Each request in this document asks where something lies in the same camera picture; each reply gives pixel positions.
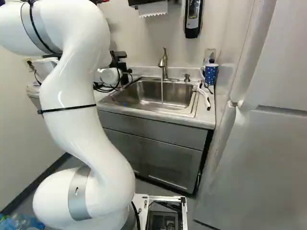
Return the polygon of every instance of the polka dot mug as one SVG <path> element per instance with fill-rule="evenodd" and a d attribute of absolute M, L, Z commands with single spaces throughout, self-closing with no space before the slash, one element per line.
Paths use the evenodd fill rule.
<path fill-rule="evenodd" d="M 207 65 L 201 67 L 202 76 L 205 76 L 204 77 L 205 82 L 208 85 L 215 85 L 218 70 L 219 70 L 219 65 L 215 64 L 215 63 L 207 64 Z"/>

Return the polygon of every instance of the refrigerator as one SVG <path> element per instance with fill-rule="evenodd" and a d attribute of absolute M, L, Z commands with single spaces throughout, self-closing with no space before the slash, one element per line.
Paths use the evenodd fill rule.
<path fill-rule="evenodd" d="M 194 219 L 307 229 L 307 1 L 233 0 Z"/>

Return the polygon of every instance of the silver band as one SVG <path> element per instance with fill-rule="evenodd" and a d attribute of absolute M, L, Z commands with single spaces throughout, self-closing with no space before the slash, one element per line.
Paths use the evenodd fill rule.
<path fill-rule="evenodd" d="M 69 187 L 68 208 L 71 217 L 76 221 L 92 218 L 87 211 L 85 200 L 86 183 L 90 172 L 91 169 L 87 165 L 79 168 Z"/>
<path fill-rule="evenodd" d="M 39 33 L 40 38 L 44 41 L 46 45 L 48 45 L 48 47 L 50 48 L 52 52 L 48 50 L 45 47 L 45 45 L 39 40 L 34 30 L 34 27 L 32 25 L 31 18 L 30 18 L 30 4 L 25 2 L 21 6 L 20 15 L 21 15 L 21 19 L 22 19 L 26 33 L 28 34 L 31 41 L 37 46 L 37 48 L 39 48 L 41 51 L 47 54 L 62 53 L 62 51 L 55 44 L 53 44 L 50 37 L 48 36 L 47 31 L 45 30 L 45 27 L 44 27 L 43 20 L 40 17 L 40 13 L 37 7 L 33 6 L 32 8 L 33 21 L 35 22 L 35 27 L 36 27 L 37 32 Z"/>

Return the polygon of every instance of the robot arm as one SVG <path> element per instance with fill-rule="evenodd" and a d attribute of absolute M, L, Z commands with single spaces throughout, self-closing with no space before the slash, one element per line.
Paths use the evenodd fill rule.
<path fill-rule="evenodd" d="M 135 177 L 92 106 L 95 72 L 111 62 L 110 32 L 102 12 L 88 0 L 39 0 L 32 6 L 13 2 L 0 7 L 0 34 L 0 45 L 17 54 L 63 51 L 41 86 L 41 107 L 75 107 L 44 113 L 44 119 L 54 141 L 91 168 L 48 177 L 35 193 L 35 214 L 56 229 L 121 229 Z"/>

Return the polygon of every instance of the sink basin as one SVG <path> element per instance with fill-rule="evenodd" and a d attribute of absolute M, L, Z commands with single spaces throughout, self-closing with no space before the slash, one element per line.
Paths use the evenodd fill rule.
<path fill-rule="evenodd" d="M 100 103 L 162 113 L 191 114 L 195 98 L 193 85 L 164 81 L 162 99 L 161 81 L 152 79 L 139 80 L 123 91 L 107 96 Z"/>

